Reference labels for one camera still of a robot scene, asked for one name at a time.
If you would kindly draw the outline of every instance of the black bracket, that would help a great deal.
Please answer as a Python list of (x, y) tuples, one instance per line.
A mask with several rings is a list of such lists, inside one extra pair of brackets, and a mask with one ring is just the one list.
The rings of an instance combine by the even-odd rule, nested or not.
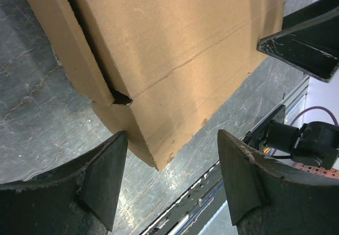
[(119, 132), (29, 181), (0, 185), (1, 234), (112, 231), (127, 144), (126, 133)]
[(283, 18), (282, 31), (257, 49), (329, 82), (339, 66), (339, 0), (319, 0)]

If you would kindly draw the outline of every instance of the white wall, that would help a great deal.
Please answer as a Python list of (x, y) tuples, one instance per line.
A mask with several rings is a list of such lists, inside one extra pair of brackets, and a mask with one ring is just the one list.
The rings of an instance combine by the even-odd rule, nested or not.
[[(328, 84), (312, 77), (310, 78), (306, 107), (315, 105), (328, 108), (339, 120), (339, 71), (337, 71)], [(308, 123), (311, 121), (324, 121), (333, 124), (331, 117), (326, 112), (320, 110), (309, 111), (305, 114), (304, 122)], [(339, 161), (337, 161), (334, 168), (339, 169)]]

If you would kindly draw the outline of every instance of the cardboard edge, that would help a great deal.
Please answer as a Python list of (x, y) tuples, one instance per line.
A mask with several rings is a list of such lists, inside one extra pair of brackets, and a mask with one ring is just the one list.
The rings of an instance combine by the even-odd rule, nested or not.
[(119, 96), (115, 96), (115, 94), (124, 95), (130, 99), (132, 102), (130, 93), (126, 87), (125, 82), (123, 81), (120, 72), (117, 68), (117, 65), (114, 61), (114, 58), (111, 56), (111, 53), (106, 44), (105, 38), (100, 30), (99, 24), (95, 19), (91, 7), (87, 0), (71, 0), (71, 7), (76, 8), (78, 22), (84, 30), (85, 36), (87, 38), (87, 42), (89, 43), (92, 52), (94, 52), (94, 56), (96, 61), (99, 63), (100, 70), (109, 85), (110, 89), (115, 90), (113, 93), (116, 103), (119, 103)]
[(126, 131), (128, 148), (143, 162), (158, 169), (131, 107), (117, 104), (105, 106), (92, 102), (92, 109), (110, 132)]
[(74, 88), (103, 105), (110, 92), (68, 0), (27, 0)]

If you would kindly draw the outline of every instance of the cable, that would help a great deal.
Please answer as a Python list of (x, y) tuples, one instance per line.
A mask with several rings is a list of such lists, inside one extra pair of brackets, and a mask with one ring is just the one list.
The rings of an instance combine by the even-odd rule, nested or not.
[(271, 156), (271, 157), (275, 159), (291, 159), (292, 158), (292, 156)]
[(325, 112), (327, 112), (328, 115), (330, 115), (331, 119), (333, 120), (333, 123), (336, 126), (339, 126), (338, 124), (338, 120), (336, 119), (336, 117), (334, 116), (334, 114), (327, 108), (322, 107), (322, 106), (312, 106), (310, 108), (307, 108), (305, 110), (303, 110), (302, 112), (300, 112), (295, 119), (292, 121), (291, 125), (293, 125), (301, 116), (303, 116), (306, 112), (311, 111), (311, 110), (323, 110)]

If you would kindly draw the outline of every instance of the purple cable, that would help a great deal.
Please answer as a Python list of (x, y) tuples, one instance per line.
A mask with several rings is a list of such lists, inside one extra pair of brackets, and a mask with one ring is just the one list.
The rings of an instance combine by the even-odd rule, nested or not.
[(334, 116), (334, 114), (327, 108), (325, 107), (322, 107), (322, 106), (312, 106), (310, 108), (307, 108), (305, 110), (303, 110), (302, 112), (300, 112), (296, 117), (295, 119), (292, 121), (291, 125), (293, 125), (301, 116), (303, 116), (306, 112), (308, 111), (311, 111), (311, 110), (323, 110), (325, 112), (327, 112), (328, 115), (331, 116), (332, 120), (333, 120), (333, 123), (336, 125), (336, 126), (339, 126), (338, 124), (338, 120), (336, 119), (336, 117)]

